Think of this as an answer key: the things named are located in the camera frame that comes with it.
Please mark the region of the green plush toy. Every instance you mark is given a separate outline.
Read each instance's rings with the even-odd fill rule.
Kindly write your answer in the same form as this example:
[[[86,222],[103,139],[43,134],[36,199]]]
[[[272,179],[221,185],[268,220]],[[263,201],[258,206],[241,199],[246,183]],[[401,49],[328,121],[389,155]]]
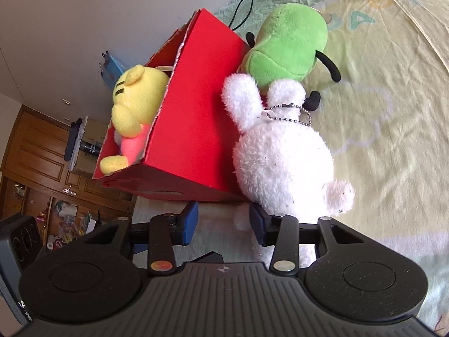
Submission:
[[[272,10],[258,34],[246,33],[250,50],[238,71],[252,76],[262,90],[283,78],[303,81],[321,62],[334,82],[340,70],[324,53],[328,28],[321,13],[305,4],[288,3]]]

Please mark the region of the green cartoon bed sheet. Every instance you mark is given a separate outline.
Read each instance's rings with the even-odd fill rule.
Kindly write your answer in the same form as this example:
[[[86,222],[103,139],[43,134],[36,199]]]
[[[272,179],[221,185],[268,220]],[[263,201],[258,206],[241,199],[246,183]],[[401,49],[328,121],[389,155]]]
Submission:
[[[256,0],[245,31],[277,5],[323,13],[327,55],[304,85],[321,93],[314,128],[355,188],[341,221],[419,263],[419,316],[448,334],[448,0]]]

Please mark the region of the yellow bear plush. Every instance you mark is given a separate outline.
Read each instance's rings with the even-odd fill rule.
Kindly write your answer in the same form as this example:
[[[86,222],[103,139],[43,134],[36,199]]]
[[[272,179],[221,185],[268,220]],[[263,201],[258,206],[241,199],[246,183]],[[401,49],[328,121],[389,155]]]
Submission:
[[[123,72],[113,88],[111,121],[119,153],[101,159],[99,168],[109,176],[139,161],[161,107],[169,76],[160,69],[135,65]]]

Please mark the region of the wooden wardrobe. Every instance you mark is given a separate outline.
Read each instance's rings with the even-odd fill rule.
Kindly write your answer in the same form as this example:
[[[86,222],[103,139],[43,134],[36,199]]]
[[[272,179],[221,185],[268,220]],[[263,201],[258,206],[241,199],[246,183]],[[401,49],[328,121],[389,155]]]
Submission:
[[[22,106],[17,114],[1,163],[1,210],[12,214],[6,196],[12,183],[25,186],[20,211],[24,215],[46,216],[40,224],[46,240],[57,230],[52,206],[59,200],[77,207],[79,215],[91,213],[105,221],[132,216],[136,197],[106,188],[90,176],[73,174],[64,160],[69,127]]]

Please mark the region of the white fluffy bunny plush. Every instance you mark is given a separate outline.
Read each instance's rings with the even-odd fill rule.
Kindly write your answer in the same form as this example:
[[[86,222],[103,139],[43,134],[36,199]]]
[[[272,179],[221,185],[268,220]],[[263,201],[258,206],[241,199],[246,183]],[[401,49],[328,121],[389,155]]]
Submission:
[[[225,79],[221,98],[240,134],[233,164],[240,190],[251,202],[300,223],[352,210],[352,184],[335,177],[331,151],[301,118],[306,92],[300,82],[275,80],[263,100],[253,77],[233,74]]]

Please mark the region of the blue plastic bag on wall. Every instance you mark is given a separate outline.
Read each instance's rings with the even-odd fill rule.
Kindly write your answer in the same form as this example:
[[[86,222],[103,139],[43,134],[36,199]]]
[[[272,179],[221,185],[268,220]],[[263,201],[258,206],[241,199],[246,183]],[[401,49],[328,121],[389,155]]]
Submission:
[[[100,64],[100,76],[110,91],[113,91],[118,78],[127,70],[125,65],[108,50],[102,53],[104,59]]]

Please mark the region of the hanging dark clothes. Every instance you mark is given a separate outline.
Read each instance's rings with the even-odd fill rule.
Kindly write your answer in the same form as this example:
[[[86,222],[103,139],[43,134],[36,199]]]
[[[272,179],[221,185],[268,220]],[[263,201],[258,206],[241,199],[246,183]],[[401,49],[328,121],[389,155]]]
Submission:
[[[68,140],[65,147],[64,160],[68,162],[68,169],[73,171],[80,151],[81,140],[85,132],[88,118],[78,118],[72,122],[68,132]]]

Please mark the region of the black cylinder bottle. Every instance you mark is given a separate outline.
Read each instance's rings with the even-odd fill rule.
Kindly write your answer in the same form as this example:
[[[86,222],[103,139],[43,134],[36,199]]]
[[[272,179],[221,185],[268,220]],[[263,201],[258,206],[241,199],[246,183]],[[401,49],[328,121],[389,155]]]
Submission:
[[[95,157],[98,157],[100,155],[101,146],[97,143],[81,141],[80,150],[86,154],[91,154]]]

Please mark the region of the red cardboard box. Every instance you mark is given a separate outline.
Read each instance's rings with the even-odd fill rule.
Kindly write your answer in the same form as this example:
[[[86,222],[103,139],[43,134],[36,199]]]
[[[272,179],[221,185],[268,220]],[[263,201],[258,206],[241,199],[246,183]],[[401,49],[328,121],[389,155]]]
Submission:
[[[147,65],[173,71],[145,152],[129,167],[94,180],[147,199],[242,202],[232,163],[237,127],[221,100],[224,80],[249,47],[202,8],[175,31]]]

